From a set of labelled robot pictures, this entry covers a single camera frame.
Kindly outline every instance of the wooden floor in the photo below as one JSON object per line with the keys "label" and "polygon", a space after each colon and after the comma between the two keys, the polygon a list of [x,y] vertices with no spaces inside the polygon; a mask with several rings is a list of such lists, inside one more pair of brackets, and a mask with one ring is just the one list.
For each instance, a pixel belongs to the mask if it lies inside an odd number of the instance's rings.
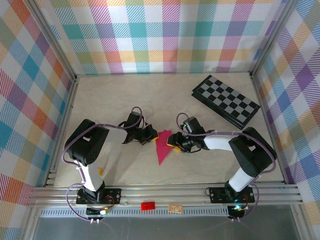
{"label": "wooden floor", "polygon": [[[259,103],[247,73],[212,75]],[[127,74],[81,78],[66,136],[68,138],[83,119],[117,125],[127,119],[134,106],[142,108],[148,123],[158,132],[176,133],[176,116],[180,112],[195,116],[206,131],[239,131],[191,96],[192,89],[207,76],[207,73]],[[247,127],[254,127],[270,143],[261,109]],[[223,183],[239,168],[234,154],[224,150],[202,150],[194,154],[172,150],[159,166],[154,142],[144,146],[138,142],[105,144],[97,162],[104,169],[106,185]],[[278,164],[274,172],[260,178],[260,181],[282,180]],[[74,166],[59,164],[55,186],[80,181]]]}

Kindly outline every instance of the plaid wall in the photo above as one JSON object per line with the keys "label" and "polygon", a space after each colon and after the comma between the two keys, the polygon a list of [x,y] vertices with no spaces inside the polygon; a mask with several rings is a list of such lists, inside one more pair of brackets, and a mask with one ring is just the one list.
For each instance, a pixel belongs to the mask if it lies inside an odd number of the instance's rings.
{"label": "plaid wall", "polygon": [[247,72],[285,0],[51,0],[51,9],[42,0],[38,4],[76,72],[96,75]]}
{"label": "plaid wall", "polygon": [[299,1],[257,83],[289,181],[320,239],[319,0]]}
{"label": "plaid wall", "polygon": [[71,80],[22,0],[0,0],[0,240],[16,239]]}

